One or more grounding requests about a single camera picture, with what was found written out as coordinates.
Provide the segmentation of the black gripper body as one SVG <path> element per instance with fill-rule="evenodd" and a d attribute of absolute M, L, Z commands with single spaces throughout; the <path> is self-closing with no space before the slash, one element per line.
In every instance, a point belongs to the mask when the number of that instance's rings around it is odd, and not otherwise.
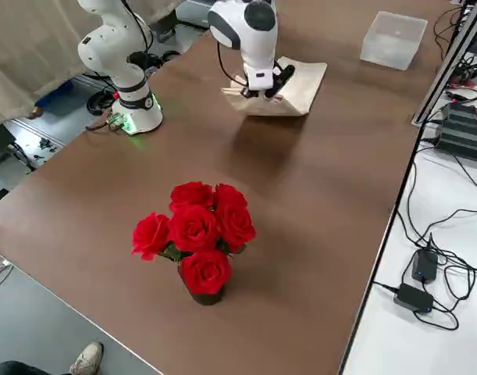
<path fill-rule="evenodd" d="M 267 99 L 273 98 L 294 75 L 295 66 L 287 65 L 282 67 L 280 64 L 275 64 L 273 68 L 273 86 L 265 90 L 265 97 Z"/>

